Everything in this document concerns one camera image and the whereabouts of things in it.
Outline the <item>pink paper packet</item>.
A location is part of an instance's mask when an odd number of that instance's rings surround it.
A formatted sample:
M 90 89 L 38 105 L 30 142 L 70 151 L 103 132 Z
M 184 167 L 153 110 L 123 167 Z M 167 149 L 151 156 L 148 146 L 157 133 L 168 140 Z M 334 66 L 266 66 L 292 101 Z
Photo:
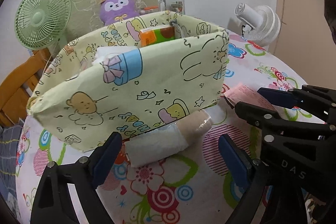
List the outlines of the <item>pink paper packet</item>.
M 243 84 L 238 84 L 226 91 L 224 97 L 232 106 L 235 106 L 239 102 L 245 102 L 268 110 L 275 110 L 273 105 L 262 95 Z

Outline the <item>beige and white socks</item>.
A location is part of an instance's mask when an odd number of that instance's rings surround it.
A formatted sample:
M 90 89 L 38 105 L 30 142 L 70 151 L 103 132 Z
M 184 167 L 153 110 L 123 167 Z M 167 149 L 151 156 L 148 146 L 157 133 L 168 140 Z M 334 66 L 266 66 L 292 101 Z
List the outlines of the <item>beige and white socks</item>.
M 151 164 L 184 151 L 200 141 L 212 126 L 213 121 L 206 111 L 196 111 L 126 141 L 126 157 L 133 168 Z

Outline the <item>yellow cartoon fabric storage box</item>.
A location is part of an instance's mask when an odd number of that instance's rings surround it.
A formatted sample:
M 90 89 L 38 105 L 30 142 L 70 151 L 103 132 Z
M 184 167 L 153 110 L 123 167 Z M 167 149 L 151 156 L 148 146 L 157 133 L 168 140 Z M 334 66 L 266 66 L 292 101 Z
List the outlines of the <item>yellow cartoon fabric storage box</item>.
M 184 38 L 141 47 L 139 31 L 176 20 Z M 86 152 L 112 132 L 134 137 L 218 102 L 226 72 L 225 28 L 172 11 L 113 23 L 69 42 L 27 103 L 47 131 Z M 96 50 L 137 50 L 92 65 Z

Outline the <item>yellow cartoon tissue pack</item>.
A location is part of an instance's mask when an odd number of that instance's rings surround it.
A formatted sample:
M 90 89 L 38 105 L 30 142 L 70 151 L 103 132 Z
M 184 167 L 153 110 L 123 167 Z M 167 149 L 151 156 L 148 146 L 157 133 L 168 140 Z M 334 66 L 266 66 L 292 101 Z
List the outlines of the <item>yellow cartoon tissue pack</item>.
M 175 39 L 175 28 L 167 25 L 145 28 L 139 31 L 139 37 L 141 47 L 168 42 Z

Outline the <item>white cloth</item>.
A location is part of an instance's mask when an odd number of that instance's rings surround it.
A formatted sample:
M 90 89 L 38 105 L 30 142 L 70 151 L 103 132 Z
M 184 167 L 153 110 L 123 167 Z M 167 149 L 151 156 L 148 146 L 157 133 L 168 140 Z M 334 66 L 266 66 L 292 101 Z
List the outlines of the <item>white cloth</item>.
M 137 50 L 135 46 L 108 46 L 108 47 L 99 47 L 96 50 L 94 60 L 92 65 L 100 64 L 105 59 L 112 58 L 114 56 L 120 55 L 122 53 L 127 53 L 132 50 Z

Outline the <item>beige wooden door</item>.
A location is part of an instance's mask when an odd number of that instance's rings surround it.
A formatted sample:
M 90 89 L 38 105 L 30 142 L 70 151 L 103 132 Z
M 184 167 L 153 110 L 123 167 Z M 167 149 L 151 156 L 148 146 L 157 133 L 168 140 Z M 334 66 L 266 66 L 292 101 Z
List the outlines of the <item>beige wooden door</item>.
M 324 0 L 277 0 L 281 20 L 270 51 L 308 84 L 335 88 L 335 44 L 324 17 Z

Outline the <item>grey plaid pillow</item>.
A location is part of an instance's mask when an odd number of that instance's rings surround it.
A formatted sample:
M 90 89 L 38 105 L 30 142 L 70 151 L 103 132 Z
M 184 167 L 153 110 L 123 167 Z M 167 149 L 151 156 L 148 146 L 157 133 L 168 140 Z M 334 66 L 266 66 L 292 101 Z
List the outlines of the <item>grey plaid pillow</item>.
M 1 129 L 1 195 L 15 217 L 20 216 L 16 191 L 16 160 L 22 125 Z

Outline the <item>white standing fan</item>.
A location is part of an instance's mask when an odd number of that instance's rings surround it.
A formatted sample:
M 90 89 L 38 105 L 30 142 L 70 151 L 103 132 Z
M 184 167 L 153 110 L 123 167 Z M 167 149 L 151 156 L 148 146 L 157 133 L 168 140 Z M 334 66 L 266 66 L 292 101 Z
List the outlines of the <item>white standing fan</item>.
M 280 32 L 281 22 L 278 15 L 267 5 L 254 8 L 239 3 L 234 15 L 242 22 L 243 38 L 266 47 L 273 43 Z

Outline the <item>wooden chair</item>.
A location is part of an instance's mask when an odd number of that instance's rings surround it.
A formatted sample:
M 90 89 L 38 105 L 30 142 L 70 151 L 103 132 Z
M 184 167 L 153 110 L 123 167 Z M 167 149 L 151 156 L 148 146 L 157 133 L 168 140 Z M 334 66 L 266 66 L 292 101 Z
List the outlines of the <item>wooden chair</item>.
M 11 127 L 27 116 L 26 105 L 31 91 L 35 89 L 40 77 L 38 71 L 45 68 L 51 57 L 48 49 L 33 51 L 33 55 L 15 68 L 1 84 L 1 126 Z

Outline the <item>cotton swab container orange lid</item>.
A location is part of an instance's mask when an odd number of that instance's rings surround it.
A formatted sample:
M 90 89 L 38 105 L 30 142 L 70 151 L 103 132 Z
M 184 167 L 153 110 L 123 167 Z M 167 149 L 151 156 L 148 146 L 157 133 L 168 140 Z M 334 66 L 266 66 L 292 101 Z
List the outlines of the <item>cotton swab container orange lid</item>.
M 158 12 L 158 11 L 159 11 L 158 6 L 150 6 L 150 7 L 141 8 L 139 9 L 138 12 L 140 15 L 146 15 L 146 14 L 151 14 L 151 13 Z

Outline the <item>purple plush toy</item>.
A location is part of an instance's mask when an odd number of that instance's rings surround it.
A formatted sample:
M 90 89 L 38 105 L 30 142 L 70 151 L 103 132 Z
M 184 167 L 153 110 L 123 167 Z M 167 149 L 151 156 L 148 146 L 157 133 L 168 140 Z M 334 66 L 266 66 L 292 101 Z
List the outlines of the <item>purple plush toy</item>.
M 134 0 L 101 0 L 100 19 L 105 26 L 139 16 Z

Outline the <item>green desk fan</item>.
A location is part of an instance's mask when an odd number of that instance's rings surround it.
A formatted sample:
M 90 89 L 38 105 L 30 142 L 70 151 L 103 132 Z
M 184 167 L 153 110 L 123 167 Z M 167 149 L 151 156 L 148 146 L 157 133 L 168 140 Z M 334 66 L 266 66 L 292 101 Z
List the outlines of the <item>green desk fan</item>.
M 55 57 L 67 39 L 71 0 L 22 0 L 15 16 L 16 37 L 25 48 L 48 49 Z

